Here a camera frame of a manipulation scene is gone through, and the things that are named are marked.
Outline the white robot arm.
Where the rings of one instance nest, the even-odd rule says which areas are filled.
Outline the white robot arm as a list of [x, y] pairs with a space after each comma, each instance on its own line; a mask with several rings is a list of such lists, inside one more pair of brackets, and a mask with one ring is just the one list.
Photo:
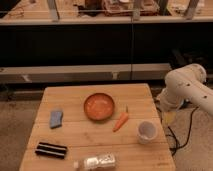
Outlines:
[[165, 111], [179, 109], [184, 100], [213, 116], [213, 89], [205, 85], [207, 73], [200, 64], [189, 64], [174, 69], [165, 76], [165, 88], [158, 95], [160, 108]]

